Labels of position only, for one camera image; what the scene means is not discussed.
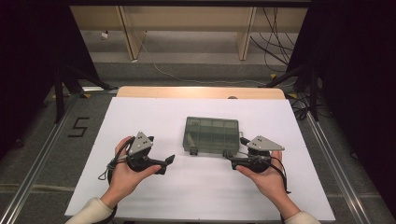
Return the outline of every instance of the printed number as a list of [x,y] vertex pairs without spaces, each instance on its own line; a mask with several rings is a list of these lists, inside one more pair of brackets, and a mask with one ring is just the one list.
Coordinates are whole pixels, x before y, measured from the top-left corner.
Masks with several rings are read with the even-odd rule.
[[83,136],[84,136],[84,133],[85,133],[85,131],[87,131],[88,127],[79,127],[79,126],[77,126],[78,122],[79,122],[81,119],[90,119],[90,118],[80,117],[80,118],[77,118],[77,119],[76,119],[76,122],[75,122],[75,124],[73,125],[73,129],[81,129],[81,130],[82,130],[82,133],[81,133],[81,134],[70,134],[70,135],[68,135],[67,137],[83,137]]

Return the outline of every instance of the wrist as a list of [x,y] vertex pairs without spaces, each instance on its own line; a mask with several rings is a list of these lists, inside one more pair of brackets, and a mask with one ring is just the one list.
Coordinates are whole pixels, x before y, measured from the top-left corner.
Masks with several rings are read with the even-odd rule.
[[301,212],[300,208],[291,200],[286,192],[269,197],[268,199],[276,206],[280,215],[285,219]]
[[107,207],[113,209],[122,200],[122,197],[118,195],[117,192],[112,192],[108,189],[106,193],[100,198],[100,200]]

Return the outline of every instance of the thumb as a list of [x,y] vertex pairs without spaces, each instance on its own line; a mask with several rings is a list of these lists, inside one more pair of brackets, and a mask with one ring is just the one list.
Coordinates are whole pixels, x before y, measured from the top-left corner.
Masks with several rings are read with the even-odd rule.
[[161,169],[161,165],[152,165],[146,168],[145,170],[139,172],[139,176],[141,179],[154,175],[157,171]]

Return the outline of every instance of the table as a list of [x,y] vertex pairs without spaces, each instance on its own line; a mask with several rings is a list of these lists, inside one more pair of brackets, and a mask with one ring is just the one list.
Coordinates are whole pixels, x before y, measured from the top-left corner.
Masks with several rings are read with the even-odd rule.
[[[289,101],[281,90],[251,90],[121,88],[106,112],[65,215],[73,216],[91,197],[106,191],[107,182],[97,177],[111,160],[114,146],[122,137],[142,131],[155,137],[151,158],[164,160],[175,154],[175,161],[165,175],[145,179],[125,198],[119,204],[116,218],[228,223],[279,220],[271,202],[249,179],[232,170],[231,163],[221,155],[200,153],[195,157],[183,150],[186,117],[196,116],[238,119],[246,138],[261,134],[285,147],[283,161],[290,197],[319,220],[334,221]],[[230,95],[239,99],[226,99]]]

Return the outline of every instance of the gray plastic container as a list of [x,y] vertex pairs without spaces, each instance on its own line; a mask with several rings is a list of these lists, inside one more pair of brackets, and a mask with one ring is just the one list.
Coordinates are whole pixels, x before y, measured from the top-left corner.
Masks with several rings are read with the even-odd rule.
[[191,155],[206,152],[225,156],[227,150],[235,155],[239,150],[238,120],[187,117],[183,147]]

